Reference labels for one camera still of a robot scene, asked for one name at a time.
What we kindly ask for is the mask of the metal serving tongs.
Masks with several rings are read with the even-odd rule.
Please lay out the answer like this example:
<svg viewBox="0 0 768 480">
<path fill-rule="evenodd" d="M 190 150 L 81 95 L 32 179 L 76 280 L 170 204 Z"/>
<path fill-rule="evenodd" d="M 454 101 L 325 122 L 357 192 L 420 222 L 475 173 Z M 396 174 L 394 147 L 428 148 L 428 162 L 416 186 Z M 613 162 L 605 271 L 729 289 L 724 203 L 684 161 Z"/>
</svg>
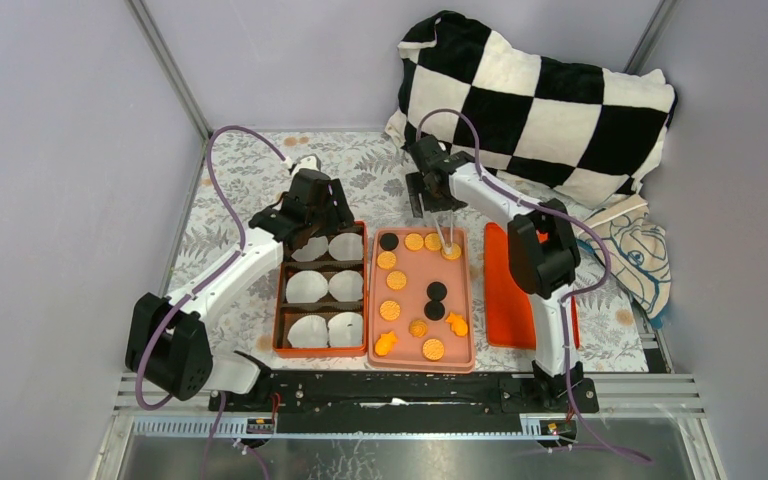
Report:
<svg viewBox="0 0 768 480">
<path fill-rule="evenodd" d="M 443 248 L 454 243 L 456 212 L 453 210 L 431 214 L 431 222 L 443 241 Z"/>
</svg>

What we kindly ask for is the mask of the orange cookie box with liners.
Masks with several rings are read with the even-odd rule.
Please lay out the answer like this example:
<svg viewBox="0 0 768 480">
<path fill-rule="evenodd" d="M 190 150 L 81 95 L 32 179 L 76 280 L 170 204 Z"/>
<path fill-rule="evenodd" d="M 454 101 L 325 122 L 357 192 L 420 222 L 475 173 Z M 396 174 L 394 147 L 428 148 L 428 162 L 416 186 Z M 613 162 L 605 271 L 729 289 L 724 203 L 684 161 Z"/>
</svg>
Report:
<svg viewBox="0 0 768 480">
<path fill-rule="evenodd" d="M 280 266 L 272 349 L 282 358 L 367 352 L 367 228 L 312 237 Z"/>
</svg>

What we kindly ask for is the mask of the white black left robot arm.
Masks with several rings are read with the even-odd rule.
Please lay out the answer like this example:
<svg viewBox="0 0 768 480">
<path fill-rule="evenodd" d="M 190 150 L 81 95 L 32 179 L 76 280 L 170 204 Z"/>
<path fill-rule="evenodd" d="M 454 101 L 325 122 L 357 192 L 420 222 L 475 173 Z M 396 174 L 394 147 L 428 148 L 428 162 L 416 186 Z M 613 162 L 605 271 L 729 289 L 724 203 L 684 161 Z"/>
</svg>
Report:
<svg viewBox="0 0 768 480">
<path fill-rule="evenodd" d="M 277 269 L 289 252 L 354 224 L 340 180 L 298 169 L 280 202 L 243 227 L 240 245 L 173 293 L 146 293 L 136 302 L 124 359 L 138 377 L 136 390 L 150 382 L 180 401 L 201 391 L 229 392 L 245 410 L 264 407 L 271 388 L 259 377 L 264 366 L 244 354 L 213 352 L 207 324 Z"/>
</svg>

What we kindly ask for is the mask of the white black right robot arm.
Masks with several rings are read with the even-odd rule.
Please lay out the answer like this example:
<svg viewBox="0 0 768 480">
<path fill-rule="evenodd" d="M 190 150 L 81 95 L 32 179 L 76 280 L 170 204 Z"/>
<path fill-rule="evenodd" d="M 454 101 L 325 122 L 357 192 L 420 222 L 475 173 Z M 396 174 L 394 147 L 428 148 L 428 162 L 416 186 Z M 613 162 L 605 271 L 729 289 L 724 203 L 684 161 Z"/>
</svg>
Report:
<svg viewBox="0 0 768 480">
<path fill-rule="evenodd" d="M 467 153 L 446 152 L 431 135 L 412 144 L 408 153 L 422 193 L 443 201 L 447 210 L 470 206 L 505 230 L 508 271 L 532 309 L 533 396 L 543 410 L 561 410 L 583 378 L 573 341 L 572 287 L 581 258 L 572 217 L 561 202 L 540 203 L 521 195 Z"/>
</svg>

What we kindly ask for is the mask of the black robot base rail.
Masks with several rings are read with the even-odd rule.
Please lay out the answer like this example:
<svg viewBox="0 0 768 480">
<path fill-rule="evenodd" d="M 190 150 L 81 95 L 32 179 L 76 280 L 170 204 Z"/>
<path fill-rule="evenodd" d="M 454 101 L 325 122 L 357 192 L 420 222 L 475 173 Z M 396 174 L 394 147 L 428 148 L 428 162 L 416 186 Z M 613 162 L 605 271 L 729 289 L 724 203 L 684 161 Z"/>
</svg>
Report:
<svg viewBox="0 0 768 480">
<path fill-rule="evenodd" d="M 521 415 L 566 418 L 570 398 L 599 410 L 590 379 L 550 392 L 531 373 L 272 370 L 208 407 L 261 412 L 280 434 L 509 434 Z"/>
</svg>

